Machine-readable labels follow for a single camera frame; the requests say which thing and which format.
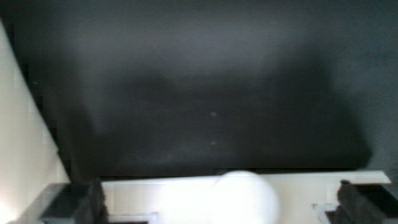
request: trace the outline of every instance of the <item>white surface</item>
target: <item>white surface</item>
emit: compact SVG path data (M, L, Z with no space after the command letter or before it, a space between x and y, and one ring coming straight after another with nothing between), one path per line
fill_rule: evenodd
M49 183L67 182L0 21L0 224L21 215Z
M280 199L278 224L319 224L314 204L337 204L339 181L389 183L382 172L261 175ZM159 224L207 224L206 194L218 176L103 183L110 215L158 213Z

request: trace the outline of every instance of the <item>dark gray wall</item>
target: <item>dark gray wall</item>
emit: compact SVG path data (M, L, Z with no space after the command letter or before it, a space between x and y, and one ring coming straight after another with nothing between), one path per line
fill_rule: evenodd
M74 181L394 177L394 1L0 0Z

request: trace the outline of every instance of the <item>white object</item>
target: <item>white object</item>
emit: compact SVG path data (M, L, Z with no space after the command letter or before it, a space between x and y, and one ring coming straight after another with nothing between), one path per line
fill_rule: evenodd
M314 204L314 211L318 214L318 219L321 224L332 224L328 217L326 217L326 212L334 212L337 210L337 205L335 204Z
M246 171L229 172L211 189L211 224L275 224L278 198L266 180Z
M108 216L110 223L127 223L127 222L145 222L147 224L158 224L158 214L140 214L140 215L115 215Z

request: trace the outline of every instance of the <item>white wall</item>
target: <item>white wall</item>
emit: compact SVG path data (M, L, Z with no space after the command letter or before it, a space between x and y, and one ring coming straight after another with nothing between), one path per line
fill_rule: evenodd
M67 181L0 21L0 224L21 215L46 186Z

